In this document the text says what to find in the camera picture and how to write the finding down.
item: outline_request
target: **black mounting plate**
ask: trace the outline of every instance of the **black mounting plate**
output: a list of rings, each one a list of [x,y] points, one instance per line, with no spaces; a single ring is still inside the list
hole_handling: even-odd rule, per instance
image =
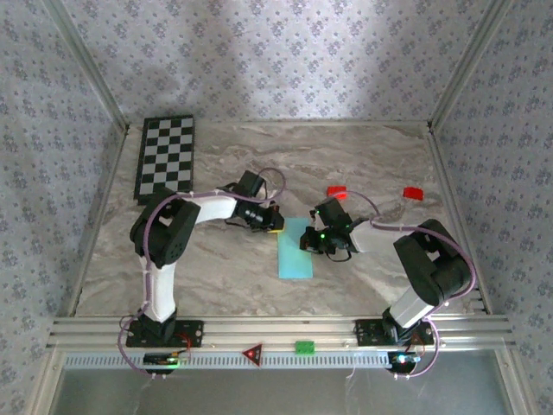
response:
[[[192,348],[201,347],[201,339],[204,335],[204,322],[201,320],[176,320],[175,331],[167,342],[149,330],[143,328],[136,320],[130,324],[127,335],[127,348],[186,348],[187,340],[179,335],[185,335],[190,339]]]
[[[381,318],[355,320],[355,335],[357,345],[363,346],[397,346],[396,343],[384,332]],[[425,346],[434,344],[432,327],[429,322],[421,322],[413,331],[423,340]]]

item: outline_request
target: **glass panel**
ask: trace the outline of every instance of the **glass panel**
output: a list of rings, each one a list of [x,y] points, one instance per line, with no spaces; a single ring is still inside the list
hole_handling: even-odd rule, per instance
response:
[[[65,370],[51,415],[505,415],[493,352],[443,353],[421,378],[385,370]]]

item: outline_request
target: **black and white checkerboard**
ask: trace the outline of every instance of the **black and white checkerboard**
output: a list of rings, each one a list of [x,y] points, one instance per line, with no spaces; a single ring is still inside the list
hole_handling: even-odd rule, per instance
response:
[[[194,119],[191,115],[146,118],[138,159],[135,199],[148,202],[159,188],[192,190]]]

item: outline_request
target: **patterned wall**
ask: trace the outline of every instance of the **patterned wall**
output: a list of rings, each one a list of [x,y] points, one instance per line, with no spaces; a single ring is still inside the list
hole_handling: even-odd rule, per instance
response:
[[[38,0],[0,2],[0,413],[21,413],[118,136]]]
[[[131,122],[429,118],[487,0],[67,1]]]
[[[493,298],[553,413],[553,5],[515,2],[440,134]]]

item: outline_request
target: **light blue rectangle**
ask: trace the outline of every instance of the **light blue rectangle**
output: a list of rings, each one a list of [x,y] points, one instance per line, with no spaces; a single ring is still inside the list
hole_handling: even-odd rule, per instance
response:
[[[300,249],[300,238],[309,226],[308,218],[285,218],[278,234],[278,277],[304,279],[313,277],[311,252]]]

